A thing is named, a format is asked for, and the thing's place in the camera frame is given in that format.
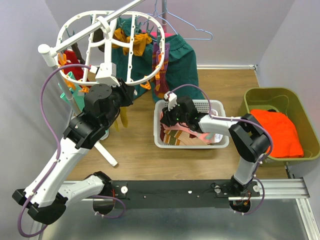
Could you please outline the vertical metal pole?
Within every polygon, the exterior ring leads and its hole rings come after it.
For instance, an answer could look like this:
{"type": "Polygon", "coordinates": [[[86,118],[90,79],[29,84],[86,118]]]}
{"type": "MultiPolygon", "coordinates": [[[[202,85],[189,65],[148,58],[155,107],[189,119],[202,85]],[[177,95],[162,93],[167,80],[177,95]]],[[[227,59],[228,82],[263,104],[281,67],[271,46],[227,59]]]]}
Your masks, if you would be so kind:
{"type": "Polygon", "coordinates": [[[167,0],[162,0],[161,2],[161,10],[162,10],[162,28],[165,33],[167,33],[167,0]]]}

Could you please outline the dark brown hanging sock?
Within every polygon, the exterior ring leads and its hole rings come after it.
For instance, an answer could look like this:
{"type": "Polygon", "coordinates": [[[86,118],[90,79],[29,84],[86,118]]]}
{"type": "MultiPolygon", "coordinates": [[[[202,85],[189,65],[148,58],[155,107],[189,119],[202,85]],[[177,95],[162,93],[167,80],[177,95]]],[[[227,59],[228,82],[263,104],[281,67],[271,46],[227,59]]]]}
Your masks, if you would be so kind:
{"type": "Polygon", "coordinates": [[[73,45],[71,45],[72,51],[75,53],[76,58],[78,59],[78,61],[80,62],[80,64],[85,64],[85,60],[82,58],[81,52],[79,50],[78,44],[74,43],[73,45]]]}

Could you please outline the pink patterned sock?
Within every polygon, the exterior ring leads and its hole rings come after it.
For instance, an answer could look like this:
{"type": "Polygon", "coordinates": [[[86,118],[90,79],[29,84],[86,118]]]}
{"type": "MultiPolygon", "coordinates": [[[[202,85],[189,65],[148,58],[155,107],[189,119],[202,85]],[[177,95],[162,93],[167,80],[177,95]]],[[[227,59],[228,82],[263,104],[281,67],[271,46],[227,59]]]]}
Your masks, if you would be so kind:
{"type": "Polygon", "coordinates": [[[166,126],[166,125],[161,123],[160,124],[160,132],[162,130],[181,130],[181,131],[185,131],[185,132],[187,132],[189,134],[195,135],[196,137],[198,137],[199,139],[201,139],[202,141],[207,143],[207,145],[213,145],[215,143],[219,143],[222,140],[222,137],[223,137],[221,134],[193,132],[188,127],[186,127],[185,125],[179,124],[179,123],[177,123],[174,126],[166,126]]]}

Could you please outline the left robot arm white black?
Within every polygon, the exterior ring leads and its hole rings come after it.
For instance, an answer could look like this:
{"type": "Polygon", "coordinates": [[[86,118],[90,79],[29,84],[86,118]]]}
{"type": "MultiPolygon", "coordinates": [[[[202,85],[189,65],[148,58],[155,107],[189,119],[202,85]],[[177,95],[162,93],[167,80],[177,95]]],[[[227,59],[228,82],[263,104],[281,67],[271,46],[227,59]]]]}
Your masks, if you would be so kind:
{"type": "Polygon", "coordinates": [[[86,179],[63,187],[69,173],[106,133],[120,114],[121,107],[134,102],[134,86],[122,79],[119,86],[93,85],[84,96],[82,113],[74,117],[63,133],[60,148],[38,177],[25,189],[17,189],[13,199],[25,206],[28,215],[39,223],[51,225],[66,208],[91,196],[112,197],[112,180],[98,171],[86,179]]]}

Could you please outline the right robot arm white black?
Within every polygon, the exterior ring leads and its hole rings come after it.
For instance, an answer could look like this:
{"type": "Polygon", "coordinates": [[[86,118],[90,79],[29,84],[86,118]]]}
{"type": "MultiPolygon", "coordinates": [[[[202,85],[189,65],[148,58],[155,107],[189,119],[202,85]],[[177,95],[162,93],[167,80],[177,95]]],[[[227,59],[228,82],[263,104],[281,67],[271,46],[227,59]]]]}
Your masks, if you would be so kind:
{"type": "Polygon", "coordinates": [[[167,106],[162,109],[161,124],[167,127],[180,125],[195,134],[220,134],[232,138],[240,160],[230,179],[230,191],[241,196],[248,190],[258,164],[273,150],[271,135],[257,119],[246,114],[242,117],[214,116],[199,112],[194,101],[188,96],[178,98],[174,93],[166,93],[167,106]]]}

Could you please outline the green trousers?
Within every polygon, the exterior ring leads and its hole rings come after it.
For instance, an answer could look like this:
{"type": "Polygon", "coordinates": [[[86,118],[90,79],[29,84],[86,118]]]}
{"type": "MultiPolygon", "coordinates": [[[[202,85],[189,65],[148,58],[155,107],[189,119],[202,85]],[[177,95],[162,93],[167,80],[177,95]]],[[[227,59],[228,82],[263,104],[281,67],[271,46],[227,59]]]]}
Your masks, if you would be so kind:
{"type": "MultiPolygon", "coordinates": [[[[114,32],[114,39],[123,41],[122,39],[126,36],[127,39],[130,37],[132,28],[132,18],[120,18],[117,20],[116,31],[114,32]]],[[[144,76],[152,73],[152,55],[153,55],[153,43],[147,44],[145,50],[141,56],[133,55],[131,79],[134,81],[142,79],[144,76]]],[[[183,39],[182,36],[175,35],[169,41],[169,59],[168,67],[165,74],[169,90],[173,90],[176,87],[184,84],[192,84],[199,86],[198,72],[197,72],[197,59],[196,53],[193,48],[183,39]]],[[[128,60],[127,48],[125,52],[122,47],[116,45],[112,46],[112,62],[116,64],[116,77],[123,80],[127,79],[128,72],[128,60]]],[[[159,101],[161,98],[157,97],[154,93],[155,84],[151,80],[151,91],[154,102],[159,101]]],[[[147,89],[142,88],[139,84],[134,86],[137,91],[137,96],[134,99],[139,98],[147,89]]],[[[194,87],[186,86],[180,88],[174,92],[178,97],[189,96],[192,99],[203,100],[204,96],[202,92],[194,87]]]]}

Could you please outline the striped sock in basket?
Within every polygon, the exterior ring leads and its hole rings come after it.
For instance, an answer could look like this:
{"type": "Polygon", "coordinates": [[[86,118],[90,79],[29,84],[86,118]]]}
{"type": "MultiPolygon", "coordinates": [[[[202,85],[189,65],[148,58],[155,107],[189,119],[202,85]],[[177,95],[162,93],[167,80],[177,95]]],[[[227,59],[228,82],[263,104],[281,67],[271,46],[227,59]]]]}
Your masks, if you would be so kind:
{"type": "Polygon", "coordinates": [[[165,143],[173,146],[206,146],[206,142],[193,134],[182,130],[162,130],[160,139],[165,143]]]}

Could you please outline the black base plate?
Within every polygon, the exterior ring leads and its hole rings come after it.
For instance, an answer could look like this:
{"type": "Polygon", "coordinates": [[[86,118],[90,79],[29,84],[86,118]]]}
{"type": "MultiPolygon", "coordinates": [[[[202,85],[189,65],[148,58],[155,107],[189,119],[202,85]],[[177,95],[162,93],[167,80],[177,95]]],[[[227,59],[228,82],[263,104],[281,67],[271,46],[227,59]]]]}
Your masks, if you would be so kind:
{"type": "Polygon", "coordinates": [[[230,201],[260,196],[258,183],[222,180],[114,180],[115,196],[128,209],[228,208],[230,201]]]}

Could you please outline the white laundry basket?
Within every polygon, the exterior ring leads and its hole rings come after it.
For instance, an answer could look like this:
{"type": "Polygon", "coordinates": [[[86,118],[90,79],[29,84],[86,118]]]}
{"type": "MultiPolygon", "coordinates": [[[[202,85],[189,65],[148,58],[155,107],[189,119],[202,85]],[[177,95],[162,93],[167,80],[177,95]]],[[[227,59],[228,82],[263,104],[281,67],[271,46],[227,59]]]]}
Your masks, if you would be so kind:
{"type": "Polygon", "coordinates": [[[214,143],[211,145],[205,145],[205,146],[169,145],[167,143],[164,143],[160,138],[160,133],[161,133],[160,119],[163,116],[162,110],[166,106],[167,106],[167,103],[164,100],[159,100],[155,104],[154,120],[153,120],[153,135],[154,135],[154,143],[157,147],[163,148],[163,149],[221,149],[229,145],[229,137],[222,134],[221,134],[222,139],[220,142],[214,143]]]}

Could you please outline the white drying rack pole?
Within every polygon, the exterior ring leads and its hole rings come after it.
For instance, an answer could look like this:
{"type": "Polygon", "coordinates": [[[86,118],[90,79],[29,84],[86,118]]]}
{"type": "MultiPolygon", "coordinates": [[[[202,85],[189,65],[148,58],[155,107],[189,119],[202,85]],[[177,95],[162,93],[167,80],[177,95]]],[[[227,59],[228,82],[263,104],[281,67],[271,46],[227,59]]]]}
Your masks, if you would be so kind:
{"type": "MultiPolygon", "coordinates": [[[[133,44],[134,44],[134,37],[132,36],[130,39],[129,43],[124,43],[124,42],[120,42],[118,40],[115,40],[112,38],[113,35],[111,35],[109,37],[109,33],[114,32],[114,30],[111,29],[109,22],[112,22],[114,19],[117,19],[119,16],[121,15],[132,15],[133,18],[135,18],[136,16],[138,17],[144,17],[144,18],[149,18],[148,15],[145,15],[142,12],[137,12],[137,11],[130,11],[132,8],[134,8],[135,6],[139,5],[140,3],[144,2],[144,0],[134,0],[131,1],[130,3],[126,4],[125,6],[114,10],[114,11],[98,11],[98,10],[94,10],[94,11],[87,11],[87,12],[82,12],[79,13],[77,16],[74,16],[72,18],[70,18],[66,23],[64,28],[62,27],[60,29],[60,32],[58,33],[58,37],[57,37],[57,43],[55,47],[49,47],[47,44],[41,44],[38,46],[38,52],[42,55],[43,59],[45,60],[46,64],[49,67],[53,68],[53,71],[56,70],[56,72],[52,72],[52,74],[56,74],[60,71],[63,70],[63,67],[65,67],[64,69],[66,69],[67,67],[73,67],[73,65],[67,65],[67,66],[60,66],[58,63],[58,53],[60,53],[62,50],[67,49],[68,47],[70,47],[71,45],[77,43],[78,41],[80,41],[81,39],[83,39],[86,36],[90,36],[89,38],[89,42],[88,42],[88,52],[86,54],[86,62],[87,63],[90,60],[90,55],[91,55],[91,48],[96,48],[101,46],[102,44],[105,44],[105,47],[107,47],[107,44],[110,45],[111,44],[115,44],[117,46],[120,47],[124,47],[124,48],[129,48],[131,51],[132,49],[132,54],[133,54],[133,44]],[[64,32],[67,31],[67,27],[69,26],[69,24],[73,23],[74,21],[76,21],[78,18],[81,19],[84,16],[88,16],[88,15],[94,15],[96,16],[96,14],[104,14],[105,17],[103,16],[99,16],[99,17],[94,17],[92,19],[92,24],[88,27],[86,27],[85,29],[81,30],[80,32],[76,33],[73,36],[70,36],[68,39],[66,39],[63,42],[59,42],[61,40],[61,36],[64,34],[64,32]],[[106,39],[99,41],[99,42],[93,42],[93,36],[94,36],[94,32],[98,29],[101,29],[103,34],[105,34],[106,39]]],[[[137,81],[133,81],[130,76],[129,73],[131,74],[131,70],[129,70],[129,68],[132,67],[132,57],[129,57],[129,62],[128,62],[128,73],[127,73],[127,80],[125,83],[127,83],[128,85],[137,85],[137,84],[142,84],[145,83],[147,80],[151,79],[151,77],[153,77],[155,74],[154,72],[152,72],[150,75],[147,75],[146,77],[142,78],[141,80],[137,80],[137,81]]],[[[62,72],[60,72],[60,86],[62,87],[62,91],[65,94],[65,96],[67,97],[69,104],[72,108],[72,110],[74,111],[75,114],[80,114],[80,109],[76,103],[76,101],[74,100],[74,97],[71,94],[71,91],[69,90],[69,87],[67,86],[67,84],[65,83],[65,80],[67,78],[67,76],[62,72]]],[[[80,86],[92,86],[95,84],[98,84],[97,82],[86,82],[86,81],[82,81],[83,79],[81,79],[81,81],[77,81],[77,80],[73,80],[70,79],[70,82],[73,82],[75,85],[80,85],[80,86]]],[[[115,160],[115,158],[100,144],[99,140],[97,141],[97,143],[94,144],[94,147],[102,154],[102,156],[113,166],[115,167],[118,162],[115,160]]]]}

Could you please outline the pink garment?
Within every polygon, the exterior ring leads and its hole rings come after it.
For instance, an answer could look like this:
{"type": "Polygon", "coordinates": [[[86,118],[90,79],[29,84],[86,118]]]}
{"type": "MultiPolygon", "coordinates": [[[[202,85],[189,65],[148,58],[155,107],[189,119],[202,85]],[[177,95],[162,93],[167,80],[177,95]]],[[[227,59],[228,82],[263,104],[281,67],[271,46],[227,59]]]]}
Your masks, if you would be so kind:
{"type": "MultiPolygon", "coordinates": [[[[149,34],[149,36],[151,37],[152,39],[152,42],[157,42],[157,37],[158,37],[158,33],[157,32],[151,32],[149,34]]],[[[174,38],[176,35],[175,34],[172,34],[172,33],[165,33],[165,41],[169,41],[171,38],[174,38]]]]}

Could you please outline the purple striped hanging sock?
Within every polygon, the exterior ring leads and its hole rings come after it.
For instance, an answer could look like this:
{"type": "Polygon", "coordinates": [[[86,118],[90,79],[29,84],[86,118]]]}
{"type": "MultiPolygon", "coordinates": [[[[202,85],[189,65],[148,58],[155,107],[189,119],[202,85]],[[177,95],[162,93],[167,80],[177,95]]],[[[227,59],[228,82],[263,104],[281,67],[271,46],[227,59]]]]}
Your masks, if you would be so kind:
{"type": "Polygon", "coordinates": [[[166,72],[169,64],[169,51],[170,43],[165,44],[164,54],[161,54],[159,45],[154,42],[152,50],[152,70],[157,68],[157,65],[164,59],[163,65],[160,67],[159,72],[154,76],[152,82],[154,83],[154,93],[158,98],[163,98],[165,93],[169,91],[169,86],[166,81],[166,72]]]}

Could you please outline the orange clothespin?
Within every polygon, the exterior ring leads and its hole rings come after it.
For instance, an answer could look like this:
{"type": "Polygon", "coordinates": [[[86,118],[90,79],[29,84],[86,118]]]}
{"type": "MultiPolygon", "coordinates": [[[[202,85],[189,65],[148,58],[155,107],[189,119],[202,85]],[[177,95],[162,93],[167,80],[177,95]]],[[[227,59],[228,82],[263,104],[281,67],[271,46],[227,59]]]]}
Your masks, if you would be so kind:
{"type": "Polygon", "coordinates": [[[144,83],[141,83],[140,86],[146,90],[151,90],[151,85],[150,85],[150,82],[147,80],[146,82],[144,83]]]}

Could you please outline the orange cloth in bin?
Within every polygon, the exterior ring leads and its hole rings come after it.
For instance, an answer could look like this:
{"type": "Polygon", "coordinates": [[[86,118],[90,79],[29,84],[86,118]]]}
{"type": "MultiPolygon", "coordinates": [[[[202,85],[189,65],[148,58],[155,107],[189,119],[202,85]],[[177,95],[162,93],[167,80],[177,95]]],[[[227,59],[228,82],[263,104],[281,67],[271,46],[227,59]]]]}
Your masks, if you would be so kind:
{"type": "Polygon", "coordinates": [[[304,150],[292,121],[283,113],[253,109],[250,113],[268,131],[273,140],[273,158],[302,158],[304,150]]]}

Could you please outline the aluminium rail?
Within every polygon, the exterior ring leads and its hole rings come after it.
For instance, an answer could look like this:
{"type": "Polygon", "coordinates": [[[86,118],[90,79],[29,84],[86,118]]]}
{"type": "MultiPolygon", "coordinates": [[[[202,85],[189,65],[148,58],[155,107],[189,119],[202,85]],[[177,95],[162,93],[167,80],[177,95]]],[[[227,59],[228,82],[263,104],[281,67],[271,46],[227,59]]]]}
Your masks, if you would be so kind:
{"type": "Polygon", "coordinates": [[[231,192],[231,184],[224,180],[114,180],[112,197],[121,200],[133,198],[147,199],[149,196],[193,197],[203,198],[205,195],[217,199],[266,200],[275,199],[307,199],[309,192],[302,179],[262,179],[254,180],[243,193],[231,192]]]}

